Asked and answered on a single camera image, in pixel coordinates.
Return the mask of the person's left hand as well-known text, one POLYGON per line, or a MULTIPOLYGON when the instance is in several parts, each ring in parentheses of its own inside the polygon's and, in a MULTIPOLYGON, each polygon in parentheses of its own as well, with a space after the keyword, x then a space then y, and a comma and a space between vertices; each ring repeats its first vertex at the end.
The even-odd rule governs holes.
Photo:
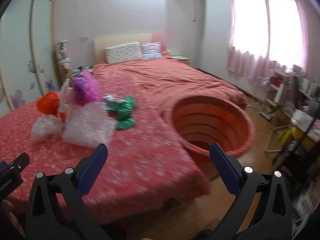
POLYGON ((12 225, 15 227, 15 229, 17 229, 17 231, 23 236, 25 237, 24 234, 24 230, 21 227, 21 225, 19 224, 19 221, 17 219, 17 217, 12 213, 12 210, 14 208, 14 205, 7 201, 7 200, 3 200, 2 202, 2 207, 4 209, 4 213, 6 214, 7 218, 10 220, 10 222, 12 223, 12 225))

